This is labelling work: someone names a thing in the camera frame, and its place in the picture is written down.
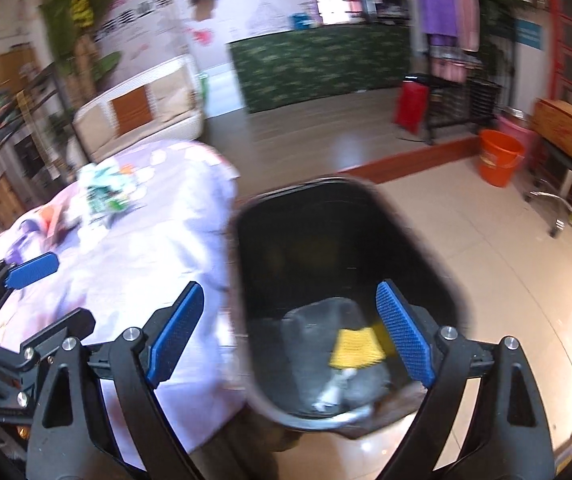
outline wooden floor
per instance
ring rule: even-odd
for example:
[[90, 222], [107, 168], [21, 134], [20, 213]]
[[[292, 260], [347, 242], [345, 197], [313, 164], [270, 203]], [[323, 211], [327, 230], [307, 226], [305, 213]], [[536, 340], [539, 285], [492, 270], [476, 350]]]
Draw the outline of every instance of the wooden floor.
[[[419, 137], [391, 122], [398, 91], [327, 97], [256, 114], [236, 110], [208, 119], [202, 140], [237, 167], [239, 194], [248, 196], [425, 149]], [[440, 130], [437, 142], [470, 136], [457, 126]], [[378, 174], [396, 160], [380, 164]]]

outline silver bolt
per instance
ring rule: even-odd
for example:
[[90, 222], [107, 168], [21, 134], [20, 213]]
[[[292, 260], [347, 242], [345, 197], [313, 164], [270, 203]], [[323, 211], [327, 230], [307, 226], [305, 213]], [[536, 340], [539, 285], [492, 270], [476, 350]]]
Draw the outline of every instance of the silver bolt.
[[61, 348], [63, 348], [66, 352], [69, 352], [76, 346], [77, 346], [77, 339], [75, 339], [74, 337], [66, 337], [66, 339], [64, 339], [64, 342], [61, 343]]
[[517, 341], [517, 339], [514, 338], [512, 335], [509, 335], [508, 337], [504, 338], [504, 344], [506, 345], [506, 348], [508, 348], [509, 350], [516, 350], [517, 348], [520, 347], [520, 342]]
[[457, 329], [453, 326], [443, 326], [440, 330], [440, 334], [446, 341], [452, 341], [453, 339], [457, 339]]
[[22, 408], [25, 408], [28, 405], [28, 396], [25, 392], [19, 392], [17, 394], [17, 403]]
[[134, 341], [136, 338], [139, 337], [139, 335], [141, 334], [141, 330], [139, 330], [137, 327], [130, 327], [124, 330], [124, 339], [126, 341]]

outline white wicker sofa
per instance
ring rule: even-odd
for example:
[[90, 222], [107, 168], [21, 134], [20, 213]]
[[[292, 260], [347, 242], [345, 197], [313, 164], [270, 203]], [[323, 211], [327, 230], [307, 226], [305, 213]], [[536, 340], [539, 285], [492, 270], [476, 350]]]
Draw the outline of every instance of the white wicker sofa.
[[[113, 100], [145, 88], [153, 120], [119, 135]], [[194, 59], [175, 57], [118, 84], [79, 108], [74, 126], [95, 162], [138, 142], [193, 140], [204, 121], [201, 85]]]

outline blue textured pad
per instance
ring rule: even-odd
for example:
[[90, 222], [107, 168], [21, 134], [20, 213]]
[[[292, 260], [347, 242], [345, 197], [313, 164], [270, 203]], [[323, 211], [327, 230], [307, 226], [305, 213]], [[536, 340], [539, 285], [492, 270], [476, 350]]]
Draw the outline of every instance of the blue textured pad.
[[430, 388], [435, 380], [431, 364], [431, 348], [413, 320], [386, 283], [377, 286], [377, 311], [390, 334], [408, 375]]
[[37, 256], [29, 262], [13, 267], [6, 278], [6, 288], [19, 290], [54, 274], [59, 268], [59, 259], [54, 253]]
[[150, 348], [146, 379], [153, 388], [170, 379], [203, 311], [203, 290], [195, 284]]

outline reception counter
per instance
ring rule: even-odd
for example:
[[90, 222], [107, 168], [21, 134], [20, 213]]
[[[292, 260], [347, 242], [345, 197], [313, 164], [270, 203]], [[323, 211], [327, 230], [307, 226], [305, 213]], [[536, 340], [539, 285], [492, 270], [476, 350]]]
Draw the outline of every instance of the reception counter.
[[325, 25], [229, 43], [250, 112], [395, 86], [410, 68], [407, 27]]

